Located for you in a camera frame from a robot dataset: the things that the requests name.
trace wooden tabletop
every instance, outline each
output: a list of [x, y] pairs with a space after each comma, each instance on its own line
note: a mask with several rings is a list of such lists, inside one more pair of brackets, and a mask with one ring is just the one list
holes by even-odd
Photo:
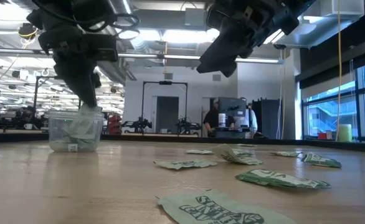
[[[365, 153], [315, 147], [259, 146], [262, 166], [228, 164], [185, 154], [211, 144], [103, 141], [96, 153], [53, 153], [48, 142], [0, 144], [0, 224], [166, 224], [157, 197], [215, 189], [231, 198], [290, 217], [297, 223], [365, 223]], [[316, 152], [342, 169], [304, 166], [270, 151]], [[219, 164], [172, 171], [153, 161], [207, 159]], [[268, 169], [323, 180], [330, 190], [264, 187], [235, 175]]]

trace plastic bin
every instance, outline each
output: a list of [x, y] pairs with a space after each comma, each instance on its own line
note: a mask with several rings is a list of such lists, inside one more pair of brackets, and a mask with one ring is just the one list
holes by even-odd
[[100, 142], [103, 113], [49, 113], [50, 148], [55, 152], [93, 152]]

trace robotic arm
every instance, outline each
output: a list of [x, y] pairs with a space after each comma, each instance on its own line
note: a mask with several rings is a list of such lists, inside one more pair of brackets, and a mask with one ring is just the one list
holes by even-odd
[[281, 29], [286, 35], [298, 25], [297, 19], [316, 0], [214, 0], [209, 6], [207, 25], [220, 35], [202, 55], [199, 73], [221, 71], [230, 77], [236, 58], [249, 57], [253, 48]]
[[[131, 14], [114, 14], [108, 0], [32, 1], [39, 9], [27, 20], [45, 30], [39, 37], [40, 46], [48, 55], [53, 51], [57, 75], [85, 104], [96, 107], [94, 89], [101, 83], [94, 68], [99, 60], [116, 62], [118, 55], [117, 36], [93, 33], [107, 26], [137, 32], [140, 20]], [[221, 71], [230, 77], [238, 56], [249, 57], [254, 47], [278, 29], [288, 35], [299, 25], [297, 17], [315, 1], [214, 0], [208, 8], [207, 25], [219, 30], [220, 36], [201, 57], [197, 71]], [[118, 25], [119, 19], [131, 24]]]

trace fake money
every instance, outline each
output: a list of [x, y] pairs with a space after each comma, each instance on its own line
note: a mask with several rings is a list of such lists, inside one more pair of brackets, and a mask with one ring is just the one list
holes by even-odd
[[237, 146], [240, 146], [240, 147], [257, 147], [256, 145], [252, 145], [252, 144], [237, 144]]
[[270, 152], [274, 156], [298, 157], [302, 152]]
[[304, 163], [314, 166], [326, 166], [334, 168], [342, 168], [342, 164], [334, 159], [323, 158], [317, 154], [309, 153], [301, 160]]
[[209, 162], [209, 161], [176, 161], [176, 162], [154, 161], [154, 163], [158, 166], [175, 170], [179, 170], [181, 168], [193, 168], [193, 167], [203, 168], [217, 165], [216, 162]]
[[235, 178], [245, 182], [277, 187], [297, 187], [304, 189], [328, 189], [331, 187], [330, 184], [320, 180], [301, 179], [263, 169], [251, 170], [239, 174]]
[[227, 144], [221, 144], [219, 146], [213, 147], [212, 150], [218, 158], [223, 159], [228, 162], [233, 162], [236, 164], [245, 164], [245, 165], [260, 165], [263, 163], [262, 161], [260, 161], [258, 159], [254, 159], [254, 158], [237, 157], [235, 155], [234, 151], [231, 149], [231, 147], [229, 147]]
[[235, 155], [237, 155], [237, 157], [249, 157], [252, 156], [253, 153], [251, 152], [242, 152], [242, 151], [234, 151]]
[[173, 195], [158, 204], [179, 224], [295, 224], [279, 213], [241, 204], [215, 190]]
[[214, 153], [209, 150], [187, 150], [185, 151], [187, 154], [200, 154], [200, 155], [213, 155]]

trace door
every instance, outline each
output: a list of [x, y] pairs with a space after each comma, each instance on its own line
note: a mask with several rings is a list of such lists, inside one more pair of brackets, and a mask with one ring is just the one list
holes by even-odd
[[169, 129], [172, 133], [177, 133], [178, 122], [178, 97], [158, 96], [156, 107], [156, 132], [161, 129]]

